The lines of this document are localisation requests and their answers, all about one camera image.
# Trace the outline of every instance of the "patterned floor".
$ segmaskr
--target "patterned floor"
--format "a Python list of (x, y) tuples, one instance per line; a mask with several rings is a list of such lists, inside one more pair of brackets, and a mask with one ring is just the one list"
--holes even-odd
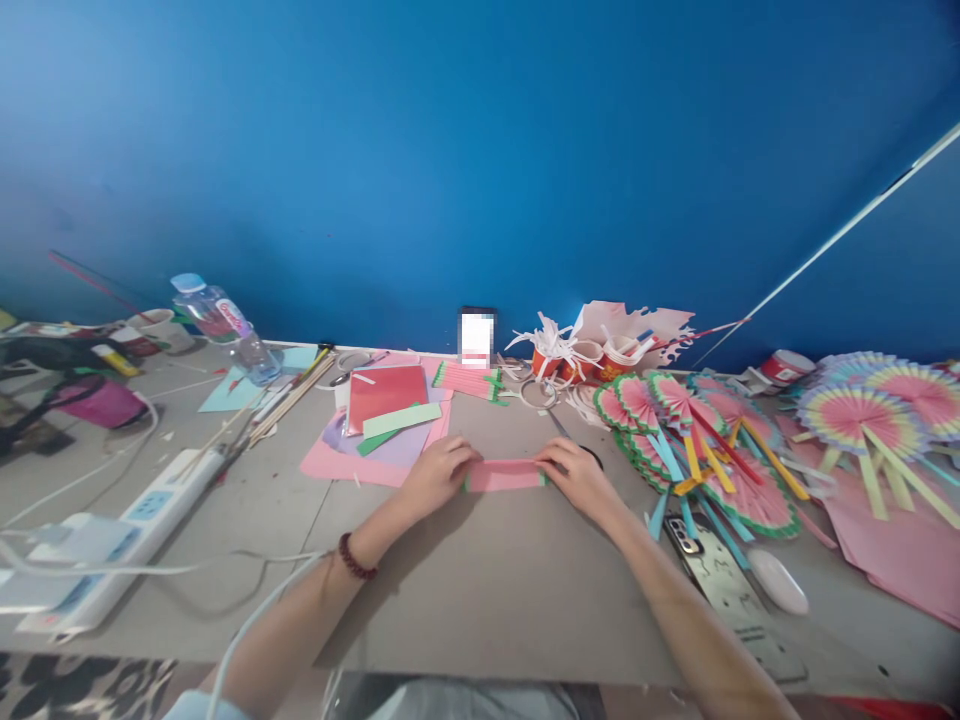
[(0, 718), (153, 720), (174, 660), (0, 653)]

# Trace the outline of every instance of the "water bottle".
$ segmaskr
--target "water bottle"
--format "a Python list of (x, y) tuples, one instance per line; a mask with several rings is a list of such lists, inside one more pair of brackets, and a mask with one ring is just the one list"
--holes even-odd
[(223, 288), (207, 285), (195, 273), (177, 275), (170, 282), (180, 291), (174, 304), (193, 319), (211, 342), (223, 348), (250, 382), (263, 387), (280, 376), (277, 358)]

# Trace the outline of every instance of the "hand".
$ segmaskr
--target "hand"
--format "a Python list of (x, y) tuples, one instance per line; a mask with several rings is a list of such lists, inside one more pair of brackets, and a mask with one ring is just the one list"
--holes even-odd
[[(596, 459), (567, 438), (554, 438), (533, 458), (577, 510), (602, 528), (627, 509)], [(558, 465), (566, 469), (566, 474)]]
[(483, 457), (462, 436), (437, 440), (410, 468), (397, 500), (411, 513), (412, 522), (422, 520), (460, 491), (468, 466), (480, 460)]

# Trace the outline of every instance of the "bottle cap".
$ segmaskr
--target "bottle cap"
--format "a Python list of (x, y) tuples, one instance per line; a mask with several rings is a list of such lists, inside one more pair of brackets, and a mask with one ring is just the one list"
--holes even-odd
[(183, 273), (182, 275), (174, 275), (170, 279), (170, 282), (180, 292), (197, 292), (198, 290), (203, 290), (207, 286), (207, 284), (203, 281), (203, 278), (196, 273)]

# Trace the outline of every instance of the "computer mouse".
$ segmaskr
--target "computer mouse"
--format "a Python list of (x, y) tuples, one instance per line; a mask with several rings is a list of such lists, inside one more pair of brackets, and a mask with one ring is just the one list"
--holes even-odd
[(807, 596), (782, 562), (759, 548), (748, 550), (747, 560), (750, 561), (760, 586), (779, 608), (791, 615), (806, 615), (810, 612)]

